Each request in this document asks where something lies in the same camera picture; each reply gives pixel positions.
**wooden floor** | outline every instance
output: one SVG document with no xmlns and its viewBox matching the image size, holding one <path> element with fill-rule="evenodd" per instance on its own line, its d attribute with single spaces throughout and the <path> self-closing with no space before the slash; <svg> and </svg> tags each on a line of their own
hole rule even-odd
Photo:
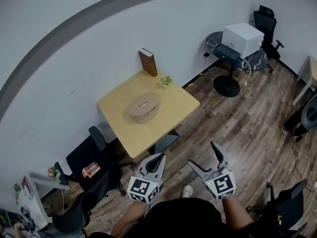
<svg viewBox="0 0 317 238">
<path fill-rule="evenodd" d="M 237 183 L 236 195 L 244 206 L 266 202 L 268 191 L 265 185 L 268 181 L 278 195 L 301 180 L 295 170 L 293 146 L 298 158 L 297 168 L 308 179 L 308 188 L 313 190 L 317 177 L 317 132 L 308 134 L 295 145 L 290 133 L 281 132 L 283 123 L 305 103 L 310 93 L 304 95 L 295 107 L 292 106 L 291 102 L 303 85 L 277 62 L 272 62 L 272 65 L 275 67 L 273 74 L 269 74 L 267 69 L 255 72 L 247 86 L 243 84 L 247 74 L 235 72 L 234 77 L 241 86 L 241 93 L 235 98 L 225 98 L 214 90 L 212 82 L 215 76 L 211 73 L 199 77 L 193 86 L 186 88 L 199 100 L 200 107 L 177 128 L 181 137 L 165 152 L 167 159 L 161 201 L 178 198 L 183 185 L 190 183 L 194 187 L 194 197 L 214 203 L 223 214 L 221 202 L 212 199 L 187 165 L 187 160 L 191 159 L 205 169 L 217 166 L 211 140 L 229 153 Z M 119 142 L 116 148 L 119 154 L 124 153 Z M 123 173 L 122 182 L 126 189 L 133 171 L 126 167 Z M 71 187 L 70 192 L 64 193 L 69 205 L 81 192 L 77 184 L 72 183 Z M 306 237 L 311 237 L 317 227 L 311 212 L 316 208 L 316 195 L 304 190 L 305 213 L 299 224 L 309 223 L 304 233 Z M 60 191 L 46 201 L 58 201 L 61 206 Z M 110 191 L 109 197 L 92 211 L 90 224 L 85 228 L 87 234 L 109 233 L 131 203 L 128 196 L 123 198 L 118 191 Z"/>
</svg>

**wooden table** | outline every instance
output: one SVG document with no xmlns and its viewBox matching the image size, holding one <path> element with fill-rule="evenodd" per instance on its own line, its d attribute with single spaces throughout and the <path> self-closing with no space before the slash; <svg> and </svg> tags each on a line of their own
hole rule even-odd
<svg viewBox="0 0 317 238">
<path fill-rule="evenodd" d="M 312 84 L 317 85 L 317 61 L 312 56 L 307 57 L 306 61 L 304 62 L 302 68 L 298 73 L 297 81 L 301 79 L 301 76 L 307 68 L 309 68 L 310 78 L 304 86 L 303 90 L 297 95 L 295 100 L 292 102 L 292 105 L 295 105 L 299 101 L 299 99 L 304 95 L 304 93 Z"/>
<path fill-rule="evenodd" d="M 161 78 L 165 75 L 160 71 L 156 77 L 141 71 L 98 101 L 107 122 L 132 158 L 163 139 L 199 107 L 199 102 L 175 83 L 168 88 L 160 86 Z M 148 123 L 135 123 L 126 109 L 136 97 L 148 92 L 159 95 L 159 111 Z"/>
</svg>

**white desk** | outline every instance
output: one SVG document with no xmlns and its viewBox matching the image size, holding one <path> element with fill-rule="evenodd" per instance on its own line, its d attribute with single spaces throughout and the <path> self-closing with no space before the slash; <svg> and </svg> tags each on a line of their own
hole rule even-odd
<svg viewBox="0 0 317 238">
<path fill-rule="evenodd" d="M 48 223 L 52 222 L 52 218 L 47 216 L 35 184 L 37 183 L 51 188 L 65 190 L 69 190 L 70 187 L 67 185 L 61 185 L 57 180 L 53 181 L 48 177 L 36 173 L 28 174 L 27 179 L 29 180 L 34 193 L 33 198 L 29 200 L 27 197 L 25 197 L 23 188 L 21 188 L 21 192 L 19 193 L 19 197 L 17 199 L 18 213 L 21 214 L 21 206 L 23 206 L 25 209 L 29 210 L 31 218 L 34 220 L 35 225 L 39 229 L 43 229 L 45 226 L 47 226 Z"/>
</svg>

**black table base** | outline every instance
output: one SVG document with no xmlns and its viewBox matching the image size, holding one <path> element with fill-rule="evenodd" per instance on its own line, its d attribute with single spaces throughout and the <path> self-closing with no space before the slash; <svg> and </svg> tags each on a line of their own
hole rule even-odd
<svg viewBox="0 0 317 238">
<path fill-rule="evenodd" d="M 215 90 L 225 97 L 236 97 L 240 93 L 239 83 L 232 77 L 234 66 L 228 76 L 219 76 L 213 81 Z"/>
</svg>

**white printer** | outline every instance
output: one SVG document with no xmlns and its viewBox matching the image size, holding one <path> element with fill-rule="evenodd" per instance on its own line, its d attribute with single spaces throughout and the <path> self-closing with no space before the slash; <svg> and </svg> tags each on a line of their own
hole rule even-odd
<svg viewBox="0 0 317 238">
<path fill-rule="evenodd" d="M 264 33 L 247 23 L 225 26 L 221 43 L 245 58 L 258 51 L 262 45 Z"/>
</svg>

